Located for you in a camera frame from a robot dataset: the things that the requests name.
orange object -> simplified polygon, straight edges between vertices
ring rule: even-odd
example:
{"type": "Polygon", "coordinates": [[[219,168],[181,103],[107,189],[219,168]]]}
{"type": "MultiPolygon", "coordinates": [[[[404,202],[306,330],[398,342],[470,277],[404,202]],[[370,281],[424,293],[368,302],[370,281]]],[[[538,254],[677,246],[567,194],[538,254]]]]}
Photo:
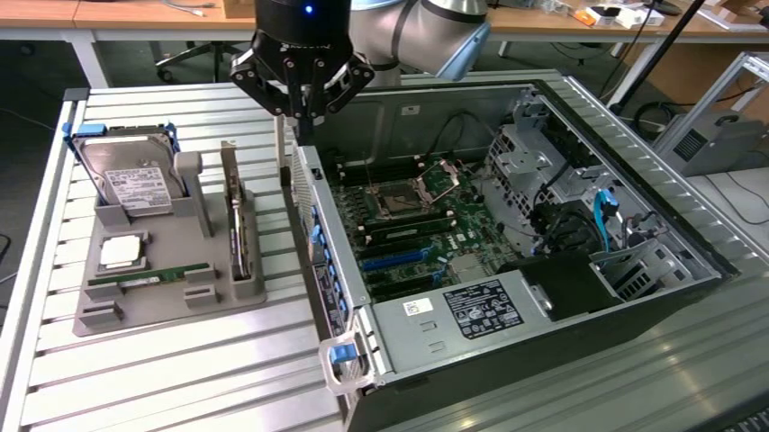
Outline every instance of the orange object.
{"type": "Polygon", "coordinates": [[[586,25],[595,24],[595,18],[583,9],[574,13],[574,18],[577,18],[577,20],[579,20],[586,25]]]}

warning label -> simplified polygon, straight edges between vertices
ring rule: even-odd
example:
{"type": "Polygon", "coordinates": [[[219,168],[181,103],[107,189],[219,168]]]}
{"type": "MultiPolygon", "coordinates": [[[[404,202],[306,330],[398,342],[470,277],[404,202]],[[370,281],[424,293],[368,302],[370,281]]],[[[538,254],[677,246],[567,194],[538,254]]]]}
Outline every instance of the warning label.
{"type": "Polygon", "coordinates": [[[443,293],[462,335],[479,338],[523,324],[499,280],[443,293]]]}
{"type": "Polygon", "coordinates": [[[104,172],[107,181],[125,210],[171,205],[163,171],[152,168],[117,169],[104,172]]]}

floor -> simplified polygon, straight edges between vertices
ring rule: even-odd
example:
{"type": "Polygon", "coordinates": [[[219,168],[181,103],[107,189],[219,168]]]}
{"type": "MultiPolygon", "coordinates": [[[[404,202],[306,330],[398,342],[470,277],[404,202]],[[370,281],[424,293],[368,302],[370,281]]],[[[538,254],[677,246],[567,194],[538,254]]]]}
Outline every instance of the floor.
{"type": "MultiPolygon", "coordinates": [[[[67,43],[35,42],[32,55],[24,55],[20,46],[21,42],[0,41],[0,234],[12,238],[0,262],[0,280],[19,267],[61,95],[67,88],[88,86],[67,43]],[[21,120],[8,110],[35,122],[21,120]]],[[[99,48],[113,86],[163,85],[147,42],[101,42],[99,48]]],[[[173,53],[184,48],[183,42],[161,44],[163,52],[173,53]]],[[[475,70],[555,68],[565,75],[575,76],[594,93],[617,65],[607,54],[609,45],[586,48],[578,44],[519,43],[510,58],[496,56],[498,48],[498,43],[488,43],[475,70]],[[581,65],[566,56],[587,59],[581,65]]],[[[205,56],[169,67],[173,79],[180,84],[209,82],[211,62],[211,56],[205,56]]],[[[225,79],[225,69],[221,68],[221,79],[225,79]]],[[[638,104],[661,99],[662,95],[645,85],[626,112],[631,113],[638,104]]],[[[8,304],[12,286],[12,281],[0,284],[0,318],[5,316],[3,305],[8,304]]]]}

green circuit board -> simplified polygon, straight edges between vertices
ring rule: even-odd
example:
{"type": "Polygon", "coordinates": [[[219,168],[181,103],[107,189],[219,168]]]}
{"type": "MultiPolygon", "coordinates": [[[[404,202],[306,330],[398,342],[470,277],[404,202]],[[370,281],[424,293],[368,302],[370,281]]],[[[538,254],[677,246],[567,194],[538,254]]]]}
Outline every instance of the green circuit board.
{"type": "Polygon", "coordinates": [[[492,275],[502,264],[521,257],[496,230],[471,178],[462,173],[451,177],[440,160],[432,157],[426,162],[431,169],[420,181],[411,177],[363,185],[331,182],[358,267],[376,301],[492,275]],[[427,202],[424,192],[438,199],[427,202]],[[414,259],[414,254],[422,258],[367,268],[392,257],[414,259]]]}

hard drive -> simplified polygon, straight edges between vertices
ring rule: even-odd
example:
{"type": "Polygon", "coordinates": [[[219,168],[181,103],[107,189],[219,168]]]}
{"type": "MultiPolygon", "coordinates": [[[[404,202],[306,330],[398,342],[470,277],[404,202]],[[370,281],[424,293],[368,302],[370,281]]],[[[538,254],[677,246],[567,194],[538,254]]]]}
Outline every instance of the hard drive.
{"type": "Polygon", "coordinates": [[[173,127],[107,130],[103,124],[87,124],[72,135],[69,147],[96,185],[100,205],[121,205],[133,217],[164,214],[171,200],[187,195],[173,166],[173,127]]]}

